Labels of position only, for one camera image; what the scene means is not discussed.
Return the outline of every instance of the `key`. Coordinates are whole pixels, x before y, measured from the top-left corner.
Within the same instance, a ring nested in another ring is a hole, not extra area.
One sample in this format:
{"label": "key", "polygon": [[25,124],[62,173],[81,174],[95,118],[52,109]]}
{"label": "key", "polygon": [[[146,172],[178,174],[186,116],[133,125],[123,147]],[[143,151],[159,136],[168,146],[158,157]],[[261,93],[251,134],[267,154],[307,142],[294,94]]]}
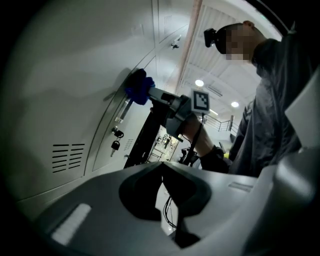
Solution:
{"label": "key", "polygon": [[110,157],[112,157],[114,155],[114,153],[119,149],[119,147],[120,147],[120,142],[115,140],[111,145],[112,151],[111,151]]}

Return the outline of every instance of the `robotic arm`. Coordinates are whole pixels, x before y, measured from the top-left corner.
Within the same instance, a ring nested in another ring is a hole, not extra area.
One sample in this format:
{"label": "robotic arm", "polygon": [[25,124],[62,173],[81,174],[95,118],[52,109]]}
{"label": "robotic arm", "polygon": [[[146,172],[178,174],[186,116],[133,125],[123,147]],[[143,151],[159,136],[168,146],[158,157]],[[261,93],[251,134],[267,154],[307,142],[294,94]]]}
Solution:
{"label": "robotic arm", "polygon": [[176,96],[172,93],[155,88],[155,83],[143,69],[139,69],[129,77],[126,93],[132,101],[139,105],[146,104],[150,99],[153,103],[153,114],[159,124],[166,128],[169,135],[179,138],[182,134],[182,123],[193,113],[208,114],[210,111],[209,94],[203,91],[192,91],[192,96]]}

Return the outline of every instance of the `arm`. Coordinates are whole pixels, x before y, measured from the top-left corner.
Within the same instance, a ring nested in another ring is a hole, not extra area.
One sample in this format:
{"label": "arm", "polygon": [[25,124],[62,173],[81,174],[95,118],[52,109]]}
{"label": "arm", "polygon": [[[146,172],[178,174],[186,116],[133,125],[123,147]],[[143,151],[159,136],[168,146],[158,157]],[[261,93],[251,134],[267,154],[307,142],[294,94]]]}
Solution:
{"label": "arm", "polygon": [[[192,115],[184,124],[183,134],[192,143],[201,123],[195,115]],[[227,173],[228,164],[224,161],[224,153],[221,148],[216,147],[209,138],[204,127],[196,141],[194,149],[200,156],[202,169],[220,173]]]}

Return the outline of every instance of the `sleeve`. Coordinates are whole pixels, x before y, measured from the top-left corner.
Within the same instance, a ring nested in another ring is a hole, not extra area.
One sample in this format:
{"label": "sleeve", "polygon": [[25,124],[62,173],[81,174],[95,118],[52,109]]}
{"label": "sleeve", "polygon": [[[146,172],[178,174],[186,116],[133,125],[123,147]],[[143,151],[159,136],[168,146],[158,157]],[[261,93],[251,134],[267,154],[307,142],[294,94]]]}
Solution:
{"label": "sleeve", "polygon": [[235,160],[235,158],[238,154],[238,151],[239,151],[239,149],[244,141],[244,138],[246,136],[248,122],[249,122],[249,119],[251,117],[251,112],[252,112],[252,104],[253,104],[253,101],[250,102],[248,104],[248,106],[246,106],[243,111],[242,119],[241,119],[241,122],[240,122],[239,128],[238,128],[238,132],[236,133],[235,140],[234,140],[233,145],[232,145],[230,152],[229,152],[229,159],[231,161]]}
{"label": "sleeve", "polygon": [[213,146],[212,150],[203,157],[200,157],[203,170],[217,173],[228,173],[231,161],[224,158],[224,152],[221,148]]}

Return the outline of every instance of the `white cabinet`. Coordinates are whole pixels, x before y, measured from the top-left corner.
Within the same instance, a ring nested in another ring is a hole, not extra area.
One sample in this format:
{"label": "white cabinet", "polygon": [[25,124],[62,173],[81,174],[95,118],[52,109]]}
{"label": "white cabinet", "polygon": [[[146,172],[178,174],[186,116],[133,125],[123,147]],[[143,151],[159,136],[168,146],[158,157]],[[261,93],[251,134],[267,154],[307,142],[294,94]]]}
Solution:
{"label": "white cabinet", "polygon": [[190,22],[193,0],[158,0],[159,43]]}
{"label": "white cabinet", "polygon": [[[156,75],[156,58],[153,58],[144,69],[149,77]],[[149,100],[146,105],[132,103],[122,123],[115,122],[113,118],[108,126],[99,146],[95,159],[93,171],[104,168],[106,173],[114,172],[124,168],[127,161],[125,155],[129,155],[136,139],[145,124],[150,113],[152,103]],[[111,157],[111,145],[117,137],[112,133],[112,128],[117,126],[123,132],[124,137],[120,139],[120,147]]]}
{"label": "white cabinet", "polygon": [[52,1],[34,17],[2,81],[2,169],[17,200],[84,175],[114,93],[154,47],[151,0]]}
{"label": "white cabinet", "polygon": [[[115,113],[145,68],[158,88],[178,64],[191,0],[50,1],[25,27],[3,74],[1,170],[28,217],[84,181],[122,169],[150,112]],[[181,35],[180,48],[171,43]],[[124,132],[113,157],[111,128]]]}

